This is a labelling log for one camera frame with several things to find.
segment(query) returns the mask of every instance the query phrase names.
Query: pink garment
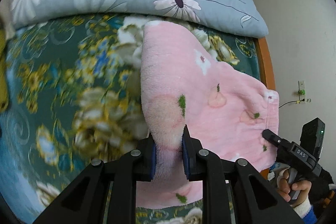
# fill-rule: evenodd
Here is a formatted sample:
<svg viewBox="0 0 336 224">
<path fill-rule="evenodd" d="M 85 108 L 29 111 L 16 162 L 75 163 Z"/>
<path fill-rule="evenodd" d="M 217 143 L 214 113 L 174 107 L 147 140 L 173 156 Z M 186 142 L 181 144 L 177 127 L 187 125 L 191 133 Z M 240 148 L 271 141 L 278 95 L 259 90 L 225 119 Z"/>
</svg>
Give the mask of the pink garment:
<svg viewBox="0 0 336 224">
<path fill-rule="evenodd" d="M 222 159 L 245 158 L 258 171 L 275 162 L 276 148 L 261 133 L 266 128 L 278 133 L 278 93 L 213 60 L 181 25 L 165 21 L 145 25 L 141 99 L 157 145 L 157 165 L 152 182 L 137 184 L 139 207 L 182 205 L 177 193 L 188 203 L 202 198 L 202 182 L 189 182 L 184 174 L 185 124 L 203 148 Z"/>
</svg>

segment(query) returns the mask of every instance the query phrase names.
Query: electrical socket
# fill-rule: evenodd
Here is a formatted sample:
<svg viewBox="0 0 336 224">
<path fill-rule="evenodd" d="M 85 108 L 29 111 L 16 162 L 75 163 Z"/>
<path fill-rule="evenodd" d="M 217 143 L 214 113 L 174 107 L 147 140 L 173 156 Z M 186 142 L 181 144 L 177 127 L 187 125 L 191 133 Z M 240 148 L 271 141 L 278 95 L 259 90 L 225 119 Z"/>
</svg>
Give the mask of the electrical socket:
<svg viewBox="0 0 336 224">
<path fill-rule="evenodd" d="M 306 103 L 306 94 L 302 95 L 300 92 L 304 90 L 306 91 L 305 88 L 305 82 L 304 81 L 299 81 L 299 100 L 300 100 L 300 104 L 305 104 Z"/>
</svg>

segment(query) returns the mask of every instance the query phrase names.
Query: blue sleeve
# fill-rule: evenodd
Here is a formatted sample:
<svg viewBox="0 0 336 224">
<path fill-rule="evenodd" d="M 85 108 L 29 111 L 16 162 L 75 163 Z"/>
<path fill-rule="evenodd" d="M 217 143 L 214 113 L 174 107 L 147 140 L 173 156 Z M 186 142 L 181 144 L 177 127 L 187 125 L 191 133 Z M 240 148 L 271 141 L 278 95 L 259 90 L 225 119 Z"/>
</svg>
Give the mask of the blue sleeve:
<svg viewBox="0 0 336 224">
<path fill-rule="evenodd" d="M 310 211 L 303 218 L 304 224 L 315 224 L 317 222 L 317 218 L 314 214 L 313 207 L 310 207 Z"/>
</svg>

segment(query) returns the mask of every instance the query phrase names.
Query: human hand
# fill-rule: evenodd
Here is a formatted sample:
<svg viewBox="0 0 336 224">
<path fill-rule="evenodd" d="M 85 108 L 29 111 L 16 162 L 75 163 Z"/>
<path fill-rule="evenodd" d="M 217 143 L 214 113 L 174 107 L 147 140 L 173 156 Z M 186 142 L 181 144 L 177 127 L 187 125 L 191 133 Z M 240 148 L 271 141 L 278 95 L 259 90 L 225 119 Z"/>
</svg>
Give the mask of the human hand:
<svg viewBox="0 0 336 224">
<path fill-rule="evenodd" d="M 308 197 L 308 193 L 311 188 L 311 182 L 308 180 L 301 180 L 296 183 L 293 183 L 292 187 L 290 187 L 287 182 L 288 177 L 289 177 L 289 172 L 288 170 L 286 170 L 283 173 L 283 178 L 279 182 L 279 188 L 277 188 L 277 192 L 280 194 L 280 196 L 283 197 L 283 199 L 286 202 L 289 202 L 291 199 L 289 196 L 289 192 L 291 188 L 292 190 L 295 190 L 295 191 L 297 190 L 301 191 L 296 202 L 293 205 L 291 205 L 294 208 L 294 207 L 299 206 L 301 203 L 303 203 L 303 201 L 305 201 L 306 198 Z"/>
</svg>

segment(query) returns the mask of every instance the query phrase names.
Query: gray handle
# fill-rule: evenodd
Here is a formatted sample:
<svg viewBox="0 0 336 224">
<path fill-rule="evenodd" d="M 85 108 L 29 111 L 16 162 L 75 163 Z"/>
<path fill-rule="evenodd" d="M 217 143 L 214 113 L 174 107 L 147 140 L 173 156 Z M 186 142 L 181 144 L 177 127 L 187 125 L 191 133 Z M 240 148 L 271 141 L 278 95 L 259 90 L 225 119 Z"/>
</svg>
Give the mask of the gray handle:
<svg viewBox="0 0 336 224">
<path fill-rule="evenodd" d="M 287 179 L 287 182 L 289 184 L 289 187 L 292 187 L 292 184 L 296 182 L 295 178 L 297 176 L 297 170 L 294 168 L 289 168 L 288 172 L 289 172 L 289 177 Z M 290 205 L 293 205 L 297 201 L 299 194 L 300 194 L 300 191 L 294 191 L 291 189 L 291 191 L 289 192 L 289 196 L 291 200 L 288 203 Z"/>
</svg>

